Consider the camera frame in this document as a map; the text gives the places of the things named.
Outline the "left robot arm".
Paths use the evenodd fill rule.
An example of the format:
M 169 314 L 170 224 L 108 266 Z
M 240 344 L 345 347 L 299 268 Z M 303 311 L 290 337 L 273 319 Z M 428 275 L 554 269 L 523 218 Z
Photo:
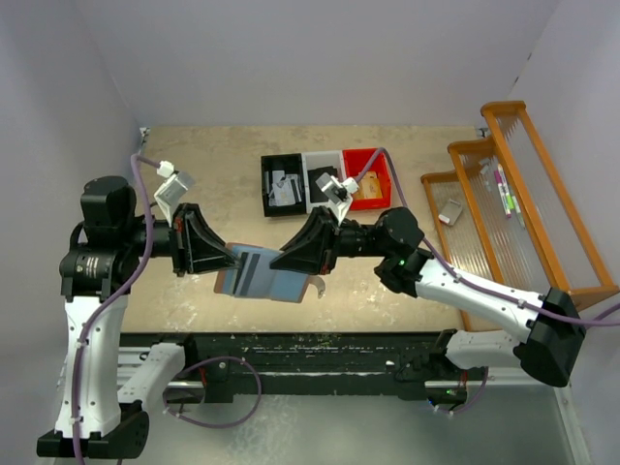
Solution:
M 156 343 L 124 387 L 117 385 L 120 333 L 129 295 L 150 258 L 165 257 L 172 271 L 204 274 L 238 260 L 205 222 L 195 203 L 182 201 L 194 181 L 167 177 L 155 193 L 162 220 L 137 215 L 137 193 L 121 176 L 89 181 L 80 197 L 83 220 L 72 231 L 59 265 L 68 351 L 65 390 L 52 430 L 37 441 L 40 457 L 135 459 L 144 449 L 149 412 L 174 376 L 199 370 L 190 338 Z

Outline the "black stripe credit card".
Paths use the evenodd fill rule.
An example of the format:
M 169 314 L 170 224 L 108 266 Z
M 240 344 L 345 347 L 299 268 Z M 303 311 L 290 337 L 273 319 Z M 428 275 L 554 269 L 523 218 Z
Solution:
M 238 283 L 234 287 L 234 295 L 238 297 L 258 298 L 265 293 L 264 255 L 261 252 L 249 253 Z

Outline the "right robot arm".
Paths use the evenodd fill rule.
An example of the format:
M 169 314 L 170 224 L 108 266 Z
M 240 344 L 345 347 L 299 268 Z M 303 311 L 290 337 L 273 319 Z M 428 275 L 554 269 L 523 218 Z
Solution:
M 406 207 L 382 213 L 372 225 L 338 220 L 316 207 L 301 230 L 270 262 L 274 270 L 327 275 L 340 258 L 375 257 L 374 272 L 395 294 L 451 305 L 501 328 L 514 341 L 511 354 L 535 380 L 568 385 L 586 330 L 569 294 L 522 291 L 452 267 L 425 240 Z

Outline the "pink leather card holder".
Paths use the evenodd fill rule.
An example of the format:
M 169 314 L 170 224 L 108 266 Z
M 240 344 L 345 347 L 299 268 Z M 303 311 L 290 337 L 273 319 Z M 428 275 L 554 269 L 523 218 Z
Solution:
M 235 296 L 234 287 L 238 283 L 248 254 L 256 251 L 263 253 L 265 260 L 263 269 L 265 293 L 262 297 L 250 298 L 300 303 L 310 287 L 316 289 L 318 299 L 321 299 L 326 293 L 326 283 L 320 276 L 271 269 L 269 263 L 280 254 L 279 251 L 241 243 L 228 243 L 227 248 L 236 254 L 240 264 L 237 268 L 220 270 L 218 272 L 213 289 L 216 294 L 229 295 L 235 298 L 247 298 Z

